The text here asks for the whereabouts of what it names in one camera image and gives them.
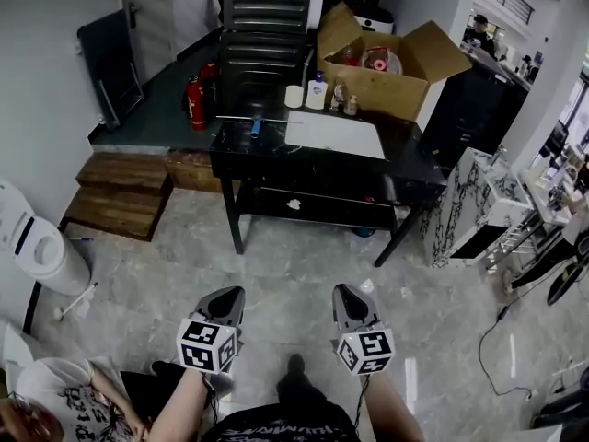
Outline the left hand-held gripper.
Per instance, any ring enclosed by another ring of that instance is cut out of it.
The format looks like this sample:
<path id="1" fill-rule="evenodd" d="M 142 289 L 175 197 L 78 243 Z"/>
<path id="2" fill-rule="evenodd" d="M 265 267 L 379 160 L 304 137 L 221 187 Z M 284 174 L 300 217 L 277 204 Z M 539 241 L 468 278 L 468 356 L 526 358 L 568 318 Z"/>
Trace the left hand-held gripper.
<path id="1" fill-rule="evenodd" d="M 246 301 L 241 286 L 222 288 L 203 297 L 177 332 L 179 363 L 205 374 L 228 372 L 239 355 L 240 325 Z"/>

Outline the blue-handled metal squeegee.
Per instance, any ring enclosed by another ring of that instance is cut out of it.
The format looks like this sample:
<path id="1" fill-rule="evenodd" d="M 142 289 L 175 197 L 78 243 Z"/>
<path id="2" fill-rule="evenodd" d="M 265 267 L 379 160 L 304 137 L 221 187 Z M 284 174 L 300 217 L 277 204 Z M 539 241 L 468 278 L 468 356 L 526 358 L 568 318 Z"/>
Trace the blue-handled metal squeegee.
<path id="1" fill-rule="evenodd" d="M 265 122 L 285 123 L 285 124 L 288 123 L 288 121 L 285 121 L 285 120 L 267 119 L 267 118 L 261 118 L 261 117 L 217 115 L 216 118 L 220 119 L 220 120 L 224 120 L 224 121 L 230 121 L 230 122 L 251 122 L 250 137 L 252 139 L 257 139 L 260 137 L 261 126 Z"/>

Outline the person's left forearm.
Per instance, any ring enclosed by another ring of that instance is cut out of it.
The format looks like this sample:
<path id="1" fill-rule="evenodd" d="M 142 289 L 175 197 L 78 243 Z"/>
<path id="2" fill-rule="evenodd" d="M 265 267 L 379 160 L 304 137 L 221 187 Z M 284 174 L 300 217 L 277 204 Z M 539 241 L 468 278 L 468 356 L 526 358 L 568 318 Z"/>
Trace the person's left forearm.
<path id="1" fill-rule="evenodd" d="M 210 378 L 186 369 L 167 404 L 149 430 L 147 442 L 194 442 L 202 425 Z"/>

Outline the person's right forearm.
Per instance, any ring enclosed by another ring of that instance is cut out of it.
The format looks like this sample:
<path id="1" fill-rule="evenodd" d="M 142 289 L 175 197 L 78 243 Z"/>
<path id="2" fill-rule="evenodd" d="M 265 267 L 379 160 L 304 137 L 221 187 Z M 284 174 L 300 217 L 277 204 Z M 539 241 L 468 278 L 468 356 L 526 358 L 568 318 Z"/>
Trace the person's right forearm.
<path id="1" fill-rule="evenodd" d="M 386 371 L 361 376 L 376 442 L 424 442 L 422 430 Z"/>

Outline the person's black trouser leg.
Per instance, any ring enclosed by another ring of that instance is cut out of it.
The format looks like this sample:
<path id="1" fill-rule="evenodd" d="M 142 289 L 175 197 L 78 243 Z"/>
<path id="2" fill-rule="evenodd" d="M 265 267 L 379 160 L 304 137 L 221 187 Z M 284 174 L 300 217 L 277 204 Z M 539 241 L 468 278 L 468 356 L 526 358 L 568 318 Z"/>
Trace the person's black trouser leg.
<path id="1" fill-rule="evenodd" d="M 306 363 L 300 354 L 289 357 L 286 374 L 277 383 L 276 390 L 280 404 L 307 406 L 328 401 L 306 376 Z"/>

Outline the person's black printed shirt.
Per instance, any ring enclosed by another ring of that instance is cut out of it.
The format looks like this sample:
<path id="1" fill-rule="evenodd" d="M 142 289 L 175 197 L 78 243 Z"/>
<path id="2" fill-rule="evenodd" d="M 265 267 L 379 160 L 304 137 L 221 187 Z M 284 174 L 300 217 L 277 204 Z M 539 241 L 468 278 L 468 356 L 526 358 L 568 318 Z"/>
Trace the person's black printed shirt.
<path id="1" fill-rule="evenodd" d="M 270 404 L 229 414 L 201 442 L 361 442 L 348 414 L 323 401 L 296 409 Z"/>

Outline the black marble-top table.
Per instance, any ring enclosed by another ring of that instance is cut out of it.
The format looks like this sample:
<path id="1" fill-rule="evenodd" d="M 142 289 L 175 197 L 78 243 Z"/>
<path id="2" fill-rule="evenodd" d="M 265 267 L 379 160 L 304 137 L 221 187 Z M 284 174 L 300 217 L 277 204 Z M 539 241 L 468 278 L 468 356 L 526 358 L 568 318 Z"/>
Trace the black marble-top table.
<path id="1" fill-rule="evenodd" d="M 239 218 L 275 217 L 342 227 L 386 230 L 390 241 L 375 260 L 382 266 L 446 187 L 415 122 L 362 110 L 355 121 L 375 126 L 385 159 L 287 145 L 286 124 L 221 120 L 209 155 L 220 180 L 237 254 L 243 254 Z M 286 204 L 298 199 L 301 209 Z"/>

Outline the wooden steps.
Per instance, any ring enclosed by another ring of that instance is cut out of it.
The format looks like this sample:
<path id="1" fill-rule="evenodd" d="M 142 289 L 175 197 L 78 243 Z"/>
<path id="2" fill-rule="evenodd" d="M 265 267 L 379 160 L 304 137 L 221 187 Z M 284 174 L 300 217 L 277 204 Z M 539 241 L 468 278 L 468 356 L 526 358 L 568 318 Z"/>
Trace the wooden steps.
<path id="1" fill-rule="evenodd" d="M 61 225 L 149 242 L 175 189 L 221 192 L 206 152 L 96 152 L 76 176 Z"/>

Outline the white sink basin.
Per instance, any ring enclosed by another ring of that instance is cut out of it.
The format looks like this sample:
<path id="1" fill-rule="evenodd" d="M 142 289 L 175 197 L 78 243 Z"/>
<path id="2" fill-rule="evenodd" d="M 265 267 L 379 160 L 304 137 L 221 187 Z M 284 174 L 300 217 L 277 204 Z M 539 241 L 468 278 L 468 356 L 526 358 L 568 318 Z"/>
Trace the white sink basin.
<path id="1" fill-rule="evenodd" d="M 314 112 L 289 112 L 285 143 L 385 159 L 373 124 Z"/>

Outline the black chair base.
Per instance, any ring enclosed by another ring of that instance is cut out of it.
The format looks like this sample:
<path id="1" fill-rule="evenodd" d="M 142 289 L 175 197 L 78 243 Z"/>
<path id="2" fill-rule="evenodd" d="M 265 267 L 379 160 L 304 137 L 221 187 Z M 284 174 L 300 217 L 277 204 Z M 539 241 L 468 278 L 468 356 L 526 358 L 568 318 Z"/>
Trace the black chair base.
<path id="1" fill-rule="evenodd" d="M 511 282 L 511 288 L 516 289 L 530 282 L 535 282 L 563 263 L 565 267 L 549 289 L 547 304 L 552 306 L 568 292 L 581 273 L 589 269 L 589 249 L 572 251 L 564 243 L 560 244 L 560 248 L 555 246 L 539 260 L 536 260 L 529 270 L 517 275 Z"/>

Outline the chrome faucet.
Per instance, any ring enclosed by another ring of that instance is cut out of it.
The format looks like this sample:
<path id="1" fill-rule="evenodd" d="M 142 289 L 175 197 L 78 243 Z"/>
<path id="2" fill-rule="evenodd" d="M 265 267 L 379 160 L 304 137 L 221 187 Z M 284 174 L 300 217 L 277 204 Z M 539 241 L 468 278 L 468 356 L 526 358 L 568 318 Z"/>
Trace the chrome faucet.
<path id="1" fill-rule="evenodd" d="M 334 82 L 329 109 L 331 111 L 343 112 L 347 100 L 347 87 L 345 81 L 337 77 Z"/>

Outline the open cardboard box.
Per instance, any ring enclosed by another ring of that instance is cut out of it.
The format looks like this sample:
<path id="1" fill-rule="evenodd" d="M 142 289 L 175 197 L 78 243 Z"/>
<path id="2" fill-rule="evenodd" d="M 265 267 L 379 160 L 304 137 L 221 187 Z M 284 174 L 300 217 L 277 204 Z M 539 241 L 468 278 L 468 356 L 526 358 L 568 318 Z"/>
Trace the open cardboard box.
<path id="1" fill-rule="evenodd" d="M 317 34 L 317 69 L 329 84 L 329 93 L 341 81 L 357 99 L 359 108 L 415 121 L 431 85 L 471 68 L 471 62 L 439 26 L 428 21 L 408 35 L 364 31 L 343 2 L 324 15 Z M 397 56 L 401 73 L 378 71 L 343 62 L 347 48 L 360 60 L 369 49 Z"/>

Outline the black tall cabinet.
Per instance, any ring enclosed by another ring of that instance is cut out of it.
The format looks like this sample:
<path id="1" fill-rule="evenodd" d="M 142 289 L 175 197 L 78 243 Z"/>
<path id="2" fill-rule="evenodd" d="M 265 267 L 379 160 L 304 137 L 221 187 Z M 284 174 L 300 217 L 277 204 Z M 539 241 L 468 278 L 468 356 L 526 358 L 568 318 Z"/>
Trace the black tall cabinet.
<path id="1" fill-rule="evenodd" d="M 470 69 L 446 79 L 422 136 L 446 178 L 467 148 L 497 151 L 529 92 L 491 58 L 468 60 Z"/>

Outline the red and white round item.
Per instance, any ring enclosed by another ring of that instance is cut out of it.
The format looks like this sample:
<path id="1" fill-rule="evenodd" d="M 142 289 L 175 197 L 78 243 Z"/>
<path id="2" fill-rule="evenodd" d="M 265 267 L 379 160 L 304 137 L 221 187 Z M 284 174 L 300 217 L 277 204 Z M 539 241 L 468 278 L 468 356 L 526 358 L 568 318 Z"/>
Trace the red and white round item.
<path id="1" fill-rule="evenodd" d="M 365 49 L 360 59 L 360 66 L 377 72 L 403 75 L 402 62 L 387 47 L 371 47 Z"/>

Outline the white rounded appliance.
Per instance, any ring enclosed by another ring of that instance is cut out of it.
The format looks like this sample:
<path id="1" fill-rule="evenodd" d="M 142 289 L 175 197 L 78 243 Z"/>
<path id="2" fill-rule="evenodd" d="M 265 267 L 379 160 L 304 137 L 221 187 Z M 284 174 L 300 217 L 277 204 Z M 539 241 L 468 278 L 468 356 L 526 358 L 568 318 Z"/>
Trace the white rounded appliance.
<path id="1" fill-rule="evenodd" d="M 352 12 L 364 31 L 387 35 L 393 33 L 395 21 L 388 10 L 374 6 L 357 6 Z"/>

